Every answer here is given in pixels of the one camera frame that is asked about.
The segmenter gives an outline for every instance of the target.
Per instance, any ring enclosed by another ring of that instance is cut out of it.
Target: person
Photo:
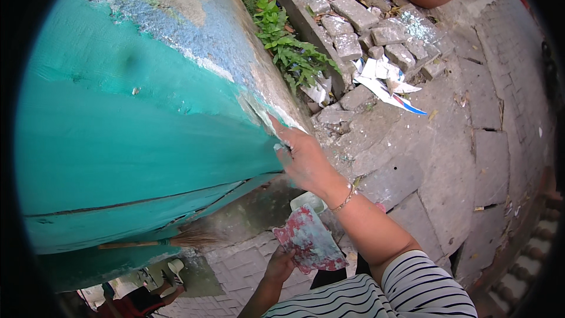
[[[141,286],[121,299],[114,299],[112,294],[104,291],[106,302],[98,307],[98,317],[101,318],[137,318],[145,317],[161,307],[171,304],[181,293],[185,292],[184,285],[177,275],[174,276],[177,288],[172,294],[161,297],[161,294],[172,286],[171,280],[161,270],[163,285],[153,291]]]
[[[279,301],[294,269],[295,251],[279,246],[240,318],[253,317],[477,317],[469,295],[434,264],[414,238],[355,191],[329,164],[316,139],[270,116],[277,157],[295,184],[320,197],[358,250],[356,275],[318,271],[308,293]]]

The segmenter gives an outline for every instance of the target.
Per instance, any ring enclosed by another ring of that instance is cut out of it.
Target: wooden stick
[[[147,242],[122,242],[119,244],[99,244],[98,249],[110,249],[110,248],[126,248],[126,247],[142,247],[142,246],[156,246],[159,242],[157,241],[147,241]]]

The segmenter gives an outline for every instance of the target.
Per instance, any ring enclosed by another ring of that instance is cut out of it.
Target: broom
[[[157,241],[146,242],[118,242],[113,244],[99,244],[98,249],[110,248],[126,248],[126,247],[142,247],[142,246],[173,246],[173,247],[205,247],[220,242],[220,239],[211,233],[207,233],[201,229],[188,229],[180,234],[163,238]]]

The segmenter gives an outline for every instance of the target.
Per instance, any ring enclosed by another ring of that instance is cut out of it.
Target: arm
[[[341,205],[349,195],[349,182],[331,166],[317,140],[296,128],[286,128],[272,116],[270,118],[279,139],[291,149],[291,152],[284,147],[277,150],[286,173],[300,188],[325,201],[330,209]],[[353,195],[335,215],[371,267],[379,285],[385,268],[396,257],[407,251],[421,250],[409,233],[362,194]]]
[[[116,318],[124,318],[122,314],[117,310],[116,306],[114,306],[114,298],[111,297],[109,294],[104,292],[104,298],[106,298],[106,304],[108,305],[109,311],[112,312],[114,317]]]
[[[288,279],[294,270],[292,257],[296,253],[292,250],[288,253],[284,252],[281,245],[273,253],[265,275],[259,283],[257,290],[249,299],[238,318],[255,318],[260,317],[274,306],[278,301],[283,289],[283,283]]]

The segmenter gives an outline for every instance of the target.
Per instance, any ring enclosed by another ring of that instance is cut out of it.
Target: broom bristles
[[[214,233],[192,228],[171,238],[171,245],[175,247],[194,247],[201,248],[217,244],[222,239]]]

